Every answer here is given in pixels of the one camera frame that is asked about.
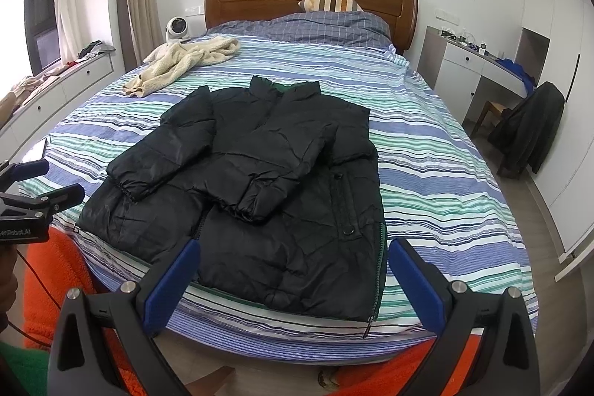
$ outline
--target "white desk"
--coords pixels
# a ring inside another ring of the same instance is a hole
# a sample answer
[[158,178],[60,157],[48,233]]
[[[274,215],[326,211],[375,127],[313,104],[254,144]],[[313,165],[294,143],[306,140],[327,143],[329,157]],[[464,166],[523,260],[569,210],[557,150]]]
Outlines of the white desk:
[[[481,56],[439,36],[434,27],[427,27],[418,72],[460,124],[466,118],[481,79],[489,79],[521,98],[526,97],[524,83],[512,72],[491,57]],[[501,102],[499,99],[489,101]]]

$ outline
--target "blue striped duvet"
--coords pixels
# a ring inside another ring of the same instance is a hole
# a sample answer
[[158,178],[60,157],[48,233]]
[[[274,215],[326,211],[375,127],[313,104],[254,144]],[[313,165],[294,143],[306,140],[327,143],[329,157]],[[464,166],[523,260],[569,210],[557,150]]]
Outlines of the blue striped duvet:
[[[119,153],[159,125],[160,115],[201,85],[248,86],[253,75],[292,84],[319,80],[322,92],[367,106],[369,136],[378,149],[388,238],[404,236],[449,279],[474,290],[522,289],[533,326],[538,302],[518,227],[491,172],[460,125],[408,62],[388,51],[290,44],[237,36],[241,52],[221,65],[197,68],[144,99],[121,86],[133,71],[99,92],[49,136],[50,171],[26,181],[29,195],[81,183],[86,199]],[[145,265],[75,229],[82,206],[55,224],[72,234],[91,270],[115,289],[138,279]],[[209,346],[247,356],[299,362],[385,357],[431,337],[388,270],[378,320],[365,323],[275,312],[190,286],[169,327]]]

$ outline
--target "jacket sleeve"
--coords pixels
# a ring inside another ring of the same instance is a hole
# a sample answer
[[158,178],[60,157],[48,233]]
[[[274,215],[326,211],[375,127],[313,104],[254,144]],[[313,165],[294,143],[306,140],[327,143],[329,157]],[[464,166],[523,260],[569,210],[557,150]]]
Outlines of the jacket sleeve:
[[269,120],[215,154],[196,188],[236,218],[263,221],[299,186],[335,133],[335,124],[303,115]]
[[161,126],[112,160],[107,173],[138,201],[210,148],[215,119],[208,86],[201,86],[161,116]]

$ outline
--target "white fan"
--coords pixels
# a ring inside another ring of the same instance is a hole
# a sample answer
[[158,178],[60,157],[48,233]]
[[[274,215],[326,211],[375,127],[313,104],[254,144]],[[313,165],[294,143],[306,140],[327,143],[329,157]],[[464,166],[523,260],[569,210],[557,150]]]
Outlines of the white fan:
[[188,22],[183,17],[174,17],[167,23],[165,28],[165,40],[167,44],[173,41],[186,41],[189,39]]

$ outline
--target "pillow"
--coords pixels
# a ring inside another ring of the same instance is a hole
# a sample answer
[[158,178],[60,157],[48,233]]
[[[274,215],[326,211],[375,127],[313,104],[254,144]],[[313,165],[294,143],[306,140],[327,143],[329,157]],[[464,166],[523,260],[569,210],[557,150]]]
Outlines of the pillow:
[[305,12],[314,11],[361,11],[355,0],[302,0],[299,2],[299,7]]

